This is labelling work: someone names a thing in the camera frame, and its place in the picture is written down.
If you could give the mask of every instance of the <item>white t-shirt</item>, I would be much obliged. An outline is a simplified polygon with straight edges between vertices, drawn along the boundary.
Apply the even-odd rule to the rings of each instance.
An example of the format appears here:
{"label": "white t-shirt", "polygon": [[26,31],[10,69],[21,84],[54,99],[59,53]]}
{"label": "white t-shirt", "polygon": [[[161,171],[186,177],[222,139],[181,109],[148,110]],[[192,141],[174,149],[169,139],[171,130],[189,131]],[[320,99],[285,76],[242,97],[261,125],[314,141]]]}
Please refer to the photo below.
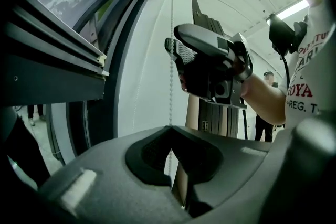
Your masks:
{"label": "white t-shirt", "polygon": [[307,34],[298,51],[292,54],[288,65],[289,77],[291,78],[289,89],[287,89],[286,77],[278,87],[287,96],[286,128],[295,127],[304,118],[317,114],[319,111],[314,94],[310,91],[301,73],[324,46],[331,25],[331,12],[328,10],[326,2],[309,8]]}

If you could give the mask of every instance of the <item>black cable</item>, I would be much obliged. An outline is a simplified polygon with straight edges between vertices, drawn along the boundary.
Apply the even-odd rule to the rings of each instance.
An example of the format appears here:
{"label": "black cable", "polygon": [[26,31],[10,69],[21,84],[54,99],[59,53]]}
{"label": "black cable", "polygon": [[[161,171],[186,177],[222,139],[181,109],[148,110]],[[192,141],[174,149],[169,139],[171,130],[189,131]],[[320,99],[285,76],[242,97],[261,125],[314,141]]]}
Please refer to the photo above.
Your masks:
{"label": "black cable", "polygon": [[285,70],[286,70],[286,78],[287,78],[287,90],[289,89],[289,71],[288,71],[288,65],[286,59],[283,57],[283,64],[285,65]]}
{"label": "black cable", "polygon": [[[242,104],[244,103],[244,99],[240,97],[240,101]],[[244,118],[244,133],[245,133],[245,140],[248,140],[247,138],[247,121],[246,121],[246,110],[243,109],[243,118]]]}
{"label": "black cable", "polygon": [[14,109],[15,109],[16,112],[18,112],[22,107],[23,107],[22,105],[20,105],[20,106],[15,106]]}

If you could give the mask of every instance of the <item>gray plastic surface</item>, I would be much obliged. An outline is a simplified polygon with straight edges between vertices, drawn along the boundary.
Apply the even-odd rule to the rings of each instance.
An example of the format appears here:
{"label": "gray plastic surface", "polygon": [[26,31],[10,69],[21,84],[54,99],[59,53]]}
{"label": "gray plastic surface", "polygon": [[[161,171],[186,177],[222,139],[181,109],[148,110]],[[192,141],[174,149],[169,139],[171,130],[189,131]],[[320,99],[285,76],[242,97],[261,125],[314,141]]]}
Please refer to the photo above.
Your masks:
{"label": "gray plastic surface", "polygon": [[125,152],[131,144],[162,128],[98,144],[57,172],[40,192],[59,202],[82,170],[90,169],[98,176],[74,209],[79,219],[99,223],[258,223],[280,171],[290,130],[280,132],[274,143],[263,143],[174,128],[215,145],[224,158],[210,181],[193,186],[198,200],[213,208],[200,217],[192,219],[182,210],[169,187],[142,183],[125,164]]}
{"label": "gray plastic surface", "polygon": [[171,194],[169,187],[149,186],[127,168],[127,148],[161,128],[98,144],[63,167],[40,189],[49,200],[58,201],[82,169],[98,173],[94,185],[75,209],[79,219],[94,223],[179,223],[191,217]]}

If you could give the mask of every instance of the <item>person in black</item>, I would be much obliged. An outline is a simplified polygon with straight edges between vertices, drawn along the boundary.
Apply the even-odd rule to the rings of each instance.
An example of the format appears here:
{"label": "person in black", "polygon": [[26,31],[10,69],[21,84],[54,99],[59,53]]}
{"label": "person in black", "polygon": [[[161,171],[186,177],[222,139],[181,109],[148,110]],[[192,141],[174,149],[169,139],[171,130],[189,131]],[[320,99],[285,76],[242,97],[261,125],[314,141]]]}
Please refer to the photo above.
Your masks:
{"label": "person in black", "polygon": [[12,108],[0,108],[1,148],[17,165],[35,181],[37,187],[50,177],[38,143]]}
{"label": "person in black", "polygon": [[[274,82],[274,74],[272,72],[264,73],[264,81],[272,87],[277,87],[278,83]],[[259,115],[256,117],[256,138],[255,141],[260,141],[263,131],[265,130],[265,142],[272,142],[273,125],[264,121]]]}
{"label": "person in black", "polygon": [[[28,111],[28,119],[29,119],[29,123],[31,126],[35,126],[35,122],[33,120],[33,116],[34,116],[34,105],[29,105],[27,107],[27,111]],[[42,104],[38,104],[37,105],[37,111],[38,111],[38,115],[40,120],[45,121],[44,115],[43,115],[43,105]]]}

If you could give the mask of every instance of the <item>metal frame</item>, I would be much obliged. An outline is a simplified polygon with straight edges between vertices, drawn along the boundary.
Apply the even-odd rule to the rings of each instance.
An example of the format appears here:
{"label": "metal frame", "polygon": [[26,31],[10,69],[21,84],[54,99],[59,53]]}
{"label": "metal frame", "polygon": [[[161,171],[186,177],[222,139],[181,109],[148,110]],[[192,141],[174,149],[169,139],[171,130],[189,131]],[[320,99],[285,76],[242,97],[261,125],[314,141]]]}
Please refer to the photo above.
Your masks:
{"label": "metal frame", "polygon": [[[75,150],[78,154],[102,141],[117,137],[120,77],[127,54],[127,41],[146,2],[147,0],[132,0],[119,20],[112,39],[110,37],[104,70],[110,71],[112,76],[106,81],[104,99],[67,104],[71,135],[76,138],[81,137],[80,144],[75,142]],[[107,122],[111,123],[111,119],[113,124],[107,126]],[[83,147],[82,139],[86,140],[86,147]]]}
{"label": "metal frame", "polygon": [[66,111],[66,104],[52,104],[51,115],[52,124],[54,127],[54,135],[57,145],[60,149],[62,158],[65,164],[70,163],[79,154],[76,152],[72,135],[70,135],[68,128],[68,121]]}
{"label": "metal frame", "polygon": [[31,11],[32,14],[38,15],[39,18],[49,21],[48,25],[53,25],[55,29],[61,32],[62,36],[76,40],[78,46],[81,46],[83,49],[85,47],[86,49],[92,51],[92,53],[97,55],[97,57],[103,55],[103,53],[99,49],[97,49],[91,43],[89,43],[80,35],[78,35],[70,27],[67,27],[59,18],[57,18],[54,14],[52,14],[38,0],[25,0],[25,1],[30,5],[30,7],[27,6],[27,3],[25,4],[21,2],[21,4],[24,4],[25,7],[28,7],[29,8],[28,11]]}
{"label": "metal frame", "polygon": [[[26,46],[29,46],[30,48],[39,50],[45,54],[48,54],[50,56],[56,57],[58,59],[62,59],[63,61],[66,61],[68,63],[71,63],[73,65],[76,65],[78,67],[82,67],[84,69],[87,69],[89,71],[95,72],[95,73],[102,73],[102,69],[99,67],[94,66],[93,64],[81,60],[79,58],[73,57],[72,54],[59,49],[57,47],[50,46],[50,43],[45,42],[44,40],[38,38],[37,36],[29,33],[28,31],[18,27],[17,25],[14,25],[12,23],[8,23],[5,25],[4,30],[6,31],[6,34],[9,38],[25,44]],[[89,59],[90,57],[88,55],[85,55],[87,60],[90,61],[96,61],[97,65],[100,65],[98,62],[98,59]]]}
{"label": "metal frame", "polygon": [[103,97],[105,80],[102,78],[8,53],[2,54],[0,62],[1,69],[6,70],[0,76],[0,84],[3,85],[0,100],[2,106],[49,104]]}
{"label": "metal frame", "polygon": [[65,165],[61,151],[58,147],[54,126],[51,120],[51,105],[50,104],[46,105],[46,120],[47,120],[47,134],[48,134],[48,140],[49,140],[51,152],[57,160],[59,160],[63,165]]}
{"label": "metal frame", "polygon": [[[113,11],[107,16],[104,25],[98,33],[99,46],[102,51],[109,55],[113,55],[115,49],[115,44],[111,44],[111,37],[114,37],[115,30],[120,24],[120,18],[123,17],[125,10],[130,3],[132,3],[132,0],[118,0]],[[110,57],[106,60],[106,66],[104,66],[106,71],[109,70],[111,60]]]}

